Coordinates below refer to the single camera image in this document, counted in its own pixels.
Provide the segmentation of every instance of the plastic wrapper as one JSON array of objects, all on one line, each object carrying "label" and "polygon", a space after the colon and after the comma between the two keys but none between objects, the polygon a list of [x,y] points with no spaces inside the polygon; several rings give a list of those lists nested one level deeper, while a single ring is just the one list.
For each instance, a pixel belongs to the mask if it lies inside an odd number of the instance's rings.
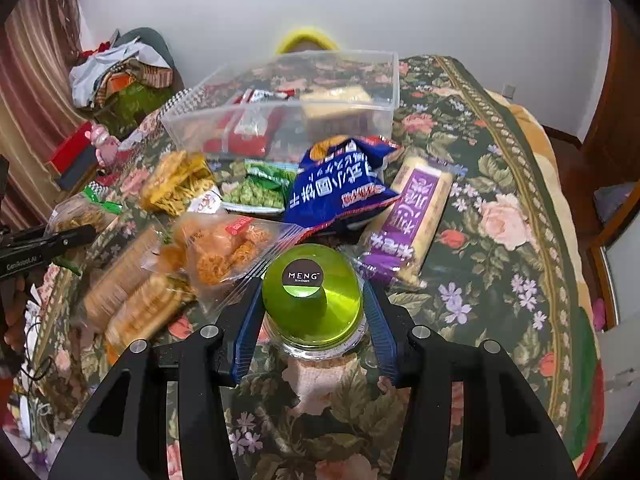
[{"label": "plastic wrapper", "polygon": [[159,274],[164,274],[170,278],[187,281],[187,251],[184,245],[178,245],[164,240],[156,247],[149,250],[142,259],[143,269]]},{"label": "plastic wrapper", "polygon": [[198,299],[211,306],[221,290],[295,244],[303,232],[297,225],[249,216],[185,213],[174,225],[174,243],[186,250]]},{"label": "plastic wrapper", "polygon": [[84,296],[86,321],[96,332],[107,328],[111,317],[149,277],[150,271],[143,269],[142,262],[161,238],[160,224],[148,225]]},{"label": "plastic wrapper", "polygon": [[[118,204],[100,202],[94,191],[86,187],[56,206],[44,234],[49,236],[81,225],[92,225],[100,234],[117,218],[121,210]],[[85,257],[86,247],[76,247],[55,258],[54,263],[79,274]]]},{"label": "plastic wrapper", "polygon": [[297,170],[293,164],[246,160],[245,179],[222,185],[225,209],[261,216],[282,213]]},{"label": "plastic wrapper", "polygon": [[345,248],[361,276],[424,286],[424,263],[458,168],[407,153],[391,188],[400,200],[377,216],[358,244]]},{"label": "plastic wrapper", "polygon": [[310,133],[324,136],[347,132],[350,135],[365,135],[372,129],[369,123],[373,120],[373,111],[366,107],[352,106],[372,101],[362,86],[312,90],[300,96],[305,127]]},{"label": "plastic wrapper", "polygon": [[215,213],[220,209],[221,204],[222,200],[220,199],[218,187],[214,186],[209,191],[205,191],[199,197],[194,198],[187,208],[187,211],[194,213]]},{"label": "plastic wrapper", "polygon": [[170,152],[160,160],[140,191],[140,206],[171,216],[187,211],[191,201],[215,186],[201,153]]},{"label": "plastic wrapper", "polygon": [[[264,156],[282,120],[284,109],[280,107],[260,107],[260,103],[282,102],[289,99],[294,91],[277,91],[249,88],[236,92],[226,102],[238,105],[225,113],[213,129],[213,137],[203,147],[205,152],[234,153],[245,156]],[[255,105],[247,108],[241,105]]]},{"label": "plastic wrapper", "polygon": [[111,318],[105,338],[120,355],[136,339],[149,339],[187,303],[194,299],[186,283],[152,274]]},{"label": "plastic wrapper", "polygon": [[398,145],[377,137],[334,137],[311,147],[300,163],[284,221],[310,232],[337,219],[380,210],[399,199],[376,173]]}]

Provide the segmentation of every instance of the snack bag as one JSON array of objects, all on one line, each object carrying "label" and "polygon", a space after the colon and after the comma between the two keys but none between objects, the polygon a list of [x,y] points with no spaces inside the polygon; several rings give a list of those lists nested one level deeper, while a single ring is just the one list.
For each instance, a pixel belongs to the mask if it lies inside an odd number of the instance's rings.
[{"label": "snack bag", "polygon": [[149,277],[142,261],[161,238],[161,226],[156,222],[149,224],[84,296],[86,320],[96,332],[107,328],[111,317]]},{"label": "snack bag", "polygon": [[171,216],[184,213],[191,201],[215,186],[201,153],[166,153],[140,190],[140,207]]},{"label": "snack bag", "polygon": [[300,240],[294,224],[235,214],[185,213],[174,225],[174,243],[186,251],[186,270],[199,300],[219,299],[220,285],[232,285],[265,260]]},{"label": "snack bag", "polygon": [[186,283],[163,274],[152,274],[111,318],[105,338],[120,355],[136,339],[153,337],[193,299],[191,287]]},{"label": "snack bag", "polygon": [[324,229],[336,219],[382,209],[400,197],[376,174],[393,142],[358,137],[334,137],[306,153],[293,184],[284,221],[298,224],[306,234]]},{"label": "snack bag", "polygon": [[[66,231],[81,225],[92,225],[100,234],[120,214],[122,206],[113,202],[101,202],[93,189],[85,187],[65,201],[59,203],[51,213],[45,236]],[[80,274],[80,267],[86,259],[86,247],[78,247],[68,250],[64,256],[59,256],[53,262],[75,274]]]},{"label": "snack bag", "polygon": [[286,162],[265,162],[247,159],[244,162],[246,174],[267,189],[279,192],[284,200],[289,197],[289,189],[296,179],[298,168]]},{"label": "snack bag", "polygon": [[425,285],[420,269],[433,241],[459,167],[407,155],[391,188],[400,200],[365,228],[352,256],[364,278]]}]

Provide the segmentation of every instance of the plastic storage box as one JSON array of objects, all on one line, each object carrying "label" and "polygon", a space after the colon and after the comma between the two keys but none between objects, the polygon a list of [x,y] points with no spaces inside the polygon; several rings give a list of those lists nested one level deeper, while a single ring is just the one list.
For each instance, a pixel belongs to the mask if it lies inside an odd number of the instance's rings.
[{"label": "plastic storage box", "polygon": [[220,67],[162,122],[184,150],[297,163],[335,135],[390,138],[398,105],[398,54],[307,51]]}]

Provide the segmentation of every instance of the red box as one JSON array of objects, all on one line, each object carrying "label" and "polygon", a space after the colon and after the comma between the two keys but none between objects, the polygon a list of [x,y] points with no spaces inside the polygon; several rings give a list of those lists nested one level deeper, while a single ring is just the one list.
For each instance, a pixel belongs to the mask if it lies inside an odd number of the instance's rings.
[{"label": "red box", "polygon": [[56,151],[53,152],[49,164],[58,172],[58,175],[65,173],[82,150],[91,144],[91,141],[84,136],[84,133],[89,130],[91,130],[91,123],[89,121],[81,124],[75,133],[69,136],[56,148]]}]

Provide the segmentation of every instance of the purple snack package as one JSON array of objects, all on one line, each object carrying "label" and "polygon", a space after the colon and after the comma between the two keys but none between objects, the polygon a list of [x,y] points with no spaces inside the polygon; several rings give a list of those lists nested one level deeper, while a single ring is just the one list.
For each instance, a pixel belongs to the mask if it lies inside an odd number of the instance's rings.
[{"label": "purple snack package", "polygon": [[400,200],[377,216],[358,245],[347,251],[358,272],[386,284],[422,287],[420,269],[453,183],[455,168],[421,156],[406,156],[391,189]]}]

